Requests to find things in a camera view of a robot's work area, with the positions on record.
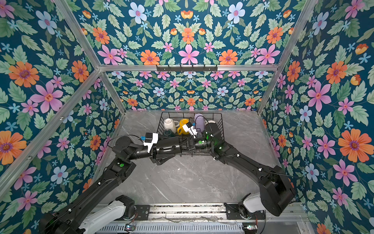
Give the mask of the black mug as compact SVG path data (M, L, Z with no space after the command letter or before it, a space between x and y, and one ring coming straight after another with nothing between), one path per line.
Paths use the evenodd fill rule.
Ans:
M175 136L158 141L156 144L156 152L157 154L166 155L181 154L180 138Z

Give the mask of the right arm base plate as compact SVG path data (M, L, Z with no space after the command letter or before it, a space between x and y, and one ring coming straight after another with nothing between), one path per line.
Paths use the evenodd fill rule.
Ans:
M265 211L249 212L242 204L224 203L228 220L265 220Z

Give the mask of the white ceramic mug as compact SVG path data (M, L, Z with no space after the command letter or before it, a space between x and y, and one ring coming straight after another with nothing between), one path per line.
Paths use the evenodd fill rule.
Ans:
M174 134L177 132L178 127L179 121L175 121L171 118L167 118L164 120L164 128L171 130Z

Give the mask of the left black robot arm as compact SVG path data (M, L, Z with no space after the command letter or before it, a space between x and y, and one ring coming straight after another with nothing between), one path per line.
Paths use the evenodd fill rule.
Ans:
M102 175L69 205L54 214L46 213L40 219L39 233L86 234L88 228L84 224L91 222L85 219L107 194L131 175L136 167L132 160L152 156L154 147L166 138L156 133L146 133L145 141L135 144L130 135L120 136L112 148L116 158Z

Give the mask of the lavender plastic cup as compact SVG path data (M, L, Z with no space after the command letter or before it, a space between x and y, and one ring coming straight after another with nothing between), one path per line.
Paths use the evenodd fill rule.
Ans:
M195 129L197 132L203 132L205 130L205 117L198 113L194 116L194 122L195 122Z

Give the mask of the yellow mug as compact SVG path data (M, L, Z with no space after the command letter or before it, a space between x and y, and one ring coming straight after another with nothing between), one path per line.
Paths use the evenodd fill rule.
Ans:
M187 123L189 123L188 119L181 119L179 121L179 127L177 129L177 134L178 135L181 136L181 135L188 135L189 134L188 131L185 131L185 129L184 129L184 125L186 125Z

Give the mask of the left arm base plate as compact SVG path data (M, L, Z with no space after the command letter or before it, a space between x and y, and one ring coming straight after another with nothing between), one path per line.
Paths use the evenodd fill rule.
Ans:
M131 213L132 216L130 216L131 221L146 221L149 218L150 215L150 209L151 206L146 204L146 205L134 205Z

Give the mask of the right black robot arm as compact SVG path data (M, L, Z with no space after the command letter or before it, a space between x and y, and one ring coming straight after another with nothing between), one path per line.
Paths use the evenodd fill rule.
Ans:
M236 168L257 182L260 191L248 194L238 203L242 217L258 211L280 216L295 197L294 187L281 167L266 166L239 152L224 140L216 123L208 123L199 131L191 123L180 125L180 128L191 135L187 146L206 149L214 160Z

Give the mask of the cream mug green outside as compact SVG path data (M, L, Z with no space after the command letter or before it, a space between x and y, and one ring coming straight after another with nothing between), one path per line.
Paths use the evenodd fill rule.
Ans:
M165 137L173 137L174 136L174 132L172 130L170 130L170 129L166 129L166 130L163 131L163 135Z

